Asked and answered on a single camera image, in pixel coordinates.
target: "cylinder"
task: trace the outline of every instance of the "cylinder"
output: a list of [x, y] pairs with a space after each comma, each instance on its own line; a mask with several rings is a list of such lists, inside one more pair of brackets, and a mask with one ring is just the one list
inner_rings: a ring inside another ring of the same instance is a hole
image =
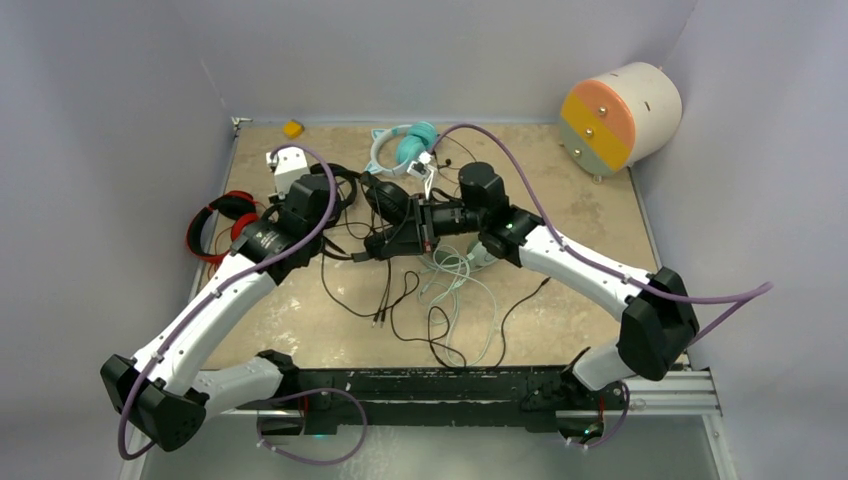
[[665, 145], [682, 114], [671, 79], [637, 62], [575, 85], [559, 125], [569, 156], [592, 175], [609, 176]]

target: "purple cable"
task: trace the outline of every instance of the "purple cable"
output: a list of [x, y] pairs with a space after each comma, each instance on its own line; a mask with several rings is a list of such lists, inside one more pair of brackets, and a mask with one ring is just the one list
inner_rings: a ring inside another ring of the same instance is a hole
[[342, 455], [339, 458], [334, 458], [332, 460], [314, 460], [314, 459], [311, 459], [311, 458], [301, 457], [300, 455], [295, 455], [294, 453], [290, 453], [290, 452], [287, 452], [287, 451], [285, 451], [281, 448], [277, 448], [275, 445], [271, 445], [271, 443], [268, 442], [268, 440], [265, 440], [265, 437], [262, 436], [262, 425], [259, 422], [259, 420], [256, 421], [256, 434], [259, 436], [259, 444], [257, 444], [257, 447], [261, 445], [261, 446], [267, 448], [268, 450], [271, 450], [272, 452], [274, 452], [278, 455], [282, 455], [284, 457], [290, 458], [290, 459], [292, 459], [296, 462], [305, 463], [307, 465], [316, 465], [316, 466], [320, 466], [320, 467], [326, 467], [326, 466], [330, 466], [330, 465], [338, 465], [339, 463], [342, 463], [345, 460], [349, 459], [350, 457], [356, 455], [356, 452], [358, 452], [359, 449], [362, 448], [362, 444], [365, 443], [365, 435], [368, 433], [368, 418], [365, 415], [365, 409], [362, 407], [362, 404], [359, 403], [359, 400], [357, 400], [353, 395], [349, 394], [348, 392], [345, 392], [344, 390], [339, 390], [337, 388], [325, 387], [325, 388], [315, 388], [315, 389], [312, 389], [312, 390], [306, 390], [304, 392], [298, 392], [298, 393], [295, 393], [295, 394], [292, 394], [292, 395], [287, 395], [285, 397], [272, 398], [270, 400], [275, 401], [275, 402], [287, 402], [289, 400], [295, 400], [297, 398], [305, 397], [307, 395], [312, 395], [314, 393], [323, 393], [323, 392], [337, 393], [337, 394], [339, 394], [343, 397], [347, 397], [348, 400], [350, 400], [351, 402], [353, 402], [354, 405], [356, 405], [356, 409], [359, 410], [359, 414], [362, 415], [362, 435], [359, 437], [359, 441], [356, 442], [356, 445], [354, 445], [354, 447], [353, 447], [353, 449], [351, 449], [351, 451], [347, 452], [346, 454]]
[[447, 130], [443, 131], [442, 134], [439, 135], [438, 138], [436, 138], [436, 141], [433, 142], [433, 145], [430, 147], [429, 152], [433, 153], [433, 151], [436, 148], [436, 145], [438, 145], [439, 142], [441, 142], [442, 139], [445, 138], [445, 136], [447, 136], [447, 134], [451, 133], [454, 130], [460, 129], [460, 128], [470, 128], [472, 130], [476, 130], [476, 131], [482, 133], [483, 135], [489, 137], [493, 142], [495, 142], [498, 145], [498, 147], [500, 147], [501, 150], [503, 150], [503, 152], [509, 158], [509, 161], [512, 162], [512, 165], [515, 167], [515, 170], [518, 172], [518, 175], [521, 177], [521, 181], [524, 183], [524, 187], [527, 189], [527, 193], [530, 194], [530, 200], [533, 201], [533, 205], [535, 205], [536, 210], [539, 211], [539, 215], [542, 217], [542, 220], [545, 222], [545, 227], [547, 227], [548, 231], [551, 232], [551, 237], [553, 237], [553, 239], [560, 245], [560, 247], [562, 248], [563, 251], [568, 252], [568, 254], [571, 255], [572, 257], [574, 257], [577, 260], [585, 263], [586, 265], [589, 265], [592, 268], [595, 268], [597, 270], [600, 270], [601, 272], [606, 273], [607, 275], [611, 275], [611, 276], [621, 280], [622, 282], [626, 281], [626, 282], [630, 283], [631, 285], [635, 285], [635, 286], [641, 288], [642, 290], [645, 290], [645, 291], [651, 293], [652, 295], [656, 295], [657, 297], [664, 298], [666, 300], [671, 300], [671, 301], [674, 301], [674, 302], [692, 303], [692, 304], [698, 304], [698, 305], [721, 305], [721, 304], [727, 304], [727, 303], [735, 303], [736, 304], [733, 307], [729, 308], [727, 311], [725, 311], [723, 314], [721, 314], [713, 322], [711, 322], [710, 325], [707, 328], [705, 328], [704, 331], [701, 332], [701, 334], [699, 334], [698, 336], [695, 337], [695, 339], [693, 340], [693, 343], [694, 343], [694, 341], [699, 340], [700, 338], [703, 338], [703, 336], [706, 335], [706, 333], [709, 333], [710, 331], [712, 331], [715, 327], [717, 327], [724, 320], [726, 320], [727, 317], [732, 315], [736, 310], [739, 310], [745, 303], [747, 303], [747, 302], [753, 300], [754, 298], [768, 292], [774, 286], [771, 282], [766, 282], [766, 283], [760, 285], [759, 287], [757, 287], [753, 290], [750, 290], [748, 292], [739, 293], [739, 294], [736, 294], [736, 295], [727, 295], [727, 296], [723, 296], [723, 297], [689, 297], [689, 296], [686, 296], [686, 295], [675, 295], [673, 293], [663, 292], [662, 290], [654, 288], [654, 287], [652, 287], [652, 286], [650, 286], [646, 283], [640, 282], [639, 280], [636, 280], [635, 278], [628, 277], [628, 276], [624, 275], [623, 273], [619, 272], [618, 270], [612, 269], [610, 267], [607, 267], [606, 265], [602, 265], [602, 264], [600, 264], [600, 263], [598, 263], [598, 262], [596, 262], [592, 259], [584, 257], [579, 252], [577, 252], [576, 250], [571, 248], [567, 243], [565, 243], [562, 236], [556, 231], [556, 228], [554, 228], [553, 222], [551, 222], [550, 217], [548, 217], [547, 212], [545, 212], [545, 209], [542, 207], [541, 202], [539, 202], [539, 198], [536, 196], [536, 192], [533, 191], [533, 187], [530, 186], [530, 181], [527, 180], [527, 176], [524, 174], [524, 170], [521, 168], [521, 165], [518, 164], [518, 160], [516, 160], [516, 158], [512, 154], [512, 152], [509, 151], [509, 148], [507, 148], [507, 146], [498, 137], [496, 137], [494, 134], [492, 134], [492, 132], [486, 130], [483, 127], [480, 127], [478, 125], [474, 125], [474, 124], [471, 124], [471, 123], [458, 123], [458, 124], [456, 124], [452, 127], [449, 127]]
[[[298, 241], [291, 247], [283, 250], [279, 254], [268, 258], [262, 262], [259, 262], [250, 268], [246, 268], [241, 272], [236, 273], [232, 277], [224, 280], [218, 286], [219, 291], [226, 289], [233, 283], [241, 280], [242, 278], [246, 277], [247, 275], [250, 275], [251, 273], [262, 270], [271, 264], [277, 263], [280, 260], [291, 256], [293, 253], [303, 248], [307, 243], [312, 241], [321, 233], [321, 231], [324, 230], [324, 226], [327, 224], [327, 221], [329, 221], [330, 217], [333, 214], [333, 206], [336, 203], [336, 178], [333, 175], [333, 171], [330, 168], [330, 165], [327, 163], [326, 160], [321, 157], [321, 155], [318, 155], [318, 153], [312, 150], [311, 148], [297, 145], [294, 143], [280, 145], [271, 152], [271, 156], [273, 157], [277, 154], [277, 152], [288, 147], [296, 147], [302, 149], [305, 152], [308, 152], [310, 155], [315, 157], [316, 160], [318, 160], [318, 163], [321, 164], [321, 167], [324, 170], [324, 174], [327, 176], [327, 181], [330, 184], [330, 199], [327, 202], [327, 210], [324, 211], [324, 215], [321, 217], [321, 220], [318, 221], [318, 225], [316, 225], [315, 228], [311, 232], [306, 234], [306, 236], [303, 237], [300, 241]], [[183, 330], [185, 330], [185, 328], [188, 327], [188, 325], [195, 319], [195, 317], [197, 317], [197, 315], [200, 314], [200, 312], [202, 312], [204, 308], [206, 308], [210, 303], [212, 303], [212, 300], [214, 300], [215, 298], [215, 295], [210, 293], [209, 295], [204, 297], [200, 302], [198, 302], [197, 305], [195, 305], [194, 308], [192, 308], [188, 312], [185, 318], [183, 318], [182, 321], [180, 321], [180, 323], [178, 323], [177, 326], [174, 327], [168, 337], [162, 341], [162, 344], [156, 350], [157, 357], [151, 358], [147, 362], [147, 365], [145, 365], [145, 367], [141, 370], [141, 373], [138, 375], [138, 377], [136, 377], [132, 388], [130, 388], [130, 393], [129, 395], [127, 395], [127, 399], [124, 402], [124, 407], [121, 409], [121, 419], [118, 423], [118, 453], [121, 454], [121, 458], [123, 458], [124, 460], [135, 460], [138, 457], [144, 455], [148, 450], [153, 447], [153, 442], [150, 442], [144, 447], [142, 447], [139, 451], [130, 453], [127, 451], [126, 446], [127, 423], [129, 422], [130, 412], [132, 411], [133, 403], [135, 403], [136, 397], [138, 396], [138, 391], [141, 389], [141, 384], [144, 382], [147, 376], [150, 375], [150, 372], [153, 371], [156, 362], [158, 360], [161, 360], [162, 356], [165, 355], [165, 352], [168, 351], [168, 348], [171, 347], [171, 345], [174, 343], [174, 341], [176, 341], [177, 337], [180, 336]]]

